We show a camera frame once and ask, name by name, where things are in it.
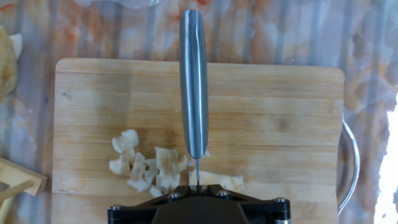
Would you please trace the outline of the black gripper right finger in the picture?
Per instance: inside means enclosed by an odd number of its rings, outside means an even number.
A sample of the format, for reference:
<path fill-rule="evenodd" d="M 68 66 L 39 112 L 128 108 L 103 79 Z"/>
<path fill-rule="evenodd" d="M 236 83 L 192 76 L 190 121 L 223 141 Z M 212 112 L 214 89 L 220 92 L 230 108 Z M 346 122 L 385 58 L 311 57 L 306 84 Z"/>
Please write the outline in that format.
<path fill-rule="evenodd" d="M 202 215 L 214 223 L 290 223 L 290 200 L 276 197 L 261 200 L 222 188 L 220 184 L 202 185 L 200 195 L 212 198 Z"/>

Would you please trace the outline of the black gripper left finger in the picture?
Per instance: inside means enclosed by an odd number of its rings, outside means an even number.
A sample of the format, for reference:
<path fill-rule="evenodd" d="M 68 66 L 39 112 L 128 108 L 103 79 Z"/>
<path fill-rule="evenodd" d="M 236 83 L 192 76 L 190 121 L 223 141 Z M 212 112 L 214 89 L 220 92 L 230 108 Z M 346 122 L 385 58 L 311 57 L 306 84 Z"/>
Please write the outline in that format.
<path fill-rule="evenodd" d="M 166 193 L 136 206 L 110 206 L 108 208 L 108 224 L 152 223 L 160 207 L 187 197 L 195 196 L 197 193 L 197 185 L 181 185 L 171 193 Z"/>

